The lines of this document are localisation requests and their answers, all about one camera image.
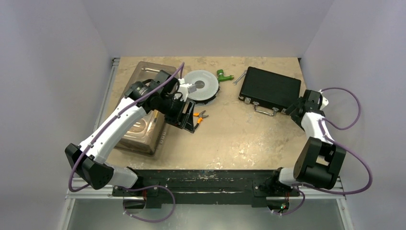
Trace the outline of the black poker set case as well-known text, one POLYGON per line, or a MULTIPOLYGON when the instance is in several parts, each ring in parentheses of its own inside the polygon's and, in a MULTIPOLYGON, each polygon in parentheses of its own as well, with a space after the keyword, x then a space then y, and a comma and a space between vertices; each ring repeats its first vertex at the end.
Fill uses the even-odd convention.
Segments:
POLYGON ((263 69, 248 67, 238 99, 268 116, 284 112, 298 98, 302 81, 263 69))

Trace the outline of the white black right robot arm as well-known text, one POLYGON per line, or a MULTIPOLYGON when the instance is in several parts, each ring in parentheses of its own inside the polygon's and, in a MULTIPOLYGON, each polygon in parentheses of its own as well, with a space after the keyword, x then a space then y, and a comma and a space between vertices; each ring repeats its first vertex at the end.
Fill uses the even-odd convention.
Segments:
POLYGON ((320 92, 305 90, 286 114, 305 132, 305 143, 294 167, 279 168, 278 177, 269 181, 269 189, 280 195, 294 184, 332 189, 337 181, 346 151, 334 144, 323 121, 328 100, 320 92))

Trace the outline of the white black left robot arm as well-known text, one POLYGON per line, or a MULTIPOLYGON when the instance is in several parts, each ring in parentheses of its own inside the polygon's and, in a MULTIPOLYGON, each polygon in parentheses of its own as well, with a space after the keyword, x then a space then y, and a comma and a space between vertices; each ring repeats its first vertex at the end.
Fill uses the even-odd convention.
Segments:
POLYGON ((165 123, 194 133, 195 103, 188 100, 188 95, 195 91, 194 84, 163 70, 154 79, 131 84, 114 112, 96 131, 80 144, 70 143, 65 148, 71 174, 76 173, 95 190, 113 185, 124 187, 131 196, 139 195, 143 183, 136 172, 109 165, 109 154, 129 129, 152 111, 163 114, 165 123))

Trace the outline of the orange black pliers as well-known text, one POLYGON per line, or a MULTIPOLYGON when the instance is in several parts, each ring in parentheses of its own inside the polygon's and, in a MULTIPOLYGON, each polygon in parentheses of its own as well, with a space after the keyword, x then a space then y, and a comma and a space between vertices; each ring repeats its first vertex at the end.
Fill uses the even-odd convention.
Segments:
POLYGON ((199 113, 193 113, 193 116, 195 116, 195 117, 198 118, 197 123, 196 123, 196 125, 194 126, 194 129, 195 129, 195 130, 199 127, 199 125, 200 125, 200 123, 202 122, 202 120, 203 120, 204 118, 208 117, 208 115, 206 115, 205 112, 206 112, 206 111, 203 110, 203 111, 201 111, 201 112, 199 112, 199 113))

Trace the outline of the grey filament spool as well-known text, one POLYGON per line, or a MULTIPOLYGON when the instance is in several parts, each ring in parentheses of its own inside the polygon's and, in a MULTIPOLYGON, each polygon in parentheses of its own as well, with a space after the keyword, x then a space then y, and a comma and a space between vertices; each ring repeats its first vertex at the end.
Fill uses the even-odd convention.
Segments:
POLYGON ((204 106, 213 101, 220 90, 217 77, 206 70, 194 70, 184 77, 186 83, 196 86, 196 91, 189 93, 188 99, 199 106, 204 106))

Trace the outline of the clear brown plastic storage box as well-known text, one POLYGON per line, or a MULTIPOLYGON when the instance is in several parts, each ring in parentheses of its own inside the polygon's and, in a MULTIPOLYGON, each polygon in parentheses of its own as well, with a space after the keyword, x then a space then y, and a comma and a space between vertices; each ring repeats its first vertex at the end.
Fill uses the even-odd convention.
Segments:
MULTIPOLYGON (((129 87, 137 81, 154 79, 161 70, 168 74, 173 74, 176 68, 152 62, 139 62, 123 92, 126 92, 129 87)), ((115 148, 134 154, 152 157, 155 155, 157 147, 162 141, 161 136, 164 127, 164 115, 156 110, 149 112, 128 130, 128 132, 116 144, 115 148)))

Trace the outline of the silver wrench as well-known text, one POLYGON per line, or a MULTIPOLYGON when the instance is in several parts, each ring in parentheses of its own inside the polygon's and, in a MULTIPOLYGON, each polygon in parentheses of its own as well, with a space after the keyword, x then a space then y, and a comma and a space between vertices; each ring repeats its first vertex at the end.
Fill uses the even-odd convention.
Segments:
POLYGON ((247 69, 233 82, 233 85, 237 85, 247 74, 247 69))

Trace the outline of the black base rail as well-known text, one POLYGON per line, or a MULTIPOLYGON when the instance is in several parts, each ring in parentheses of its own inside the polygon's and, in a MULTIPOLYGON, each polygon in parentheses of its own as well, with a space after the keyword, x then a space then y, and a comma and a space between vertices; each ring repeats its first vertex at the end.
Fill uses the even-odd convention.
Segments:
POLYGON ((133 190, 114 186, 113 196, 146 199, 147 208, 163 204, 286 205, 299 192, 278 183, 278 170, 137 170, 133 190))

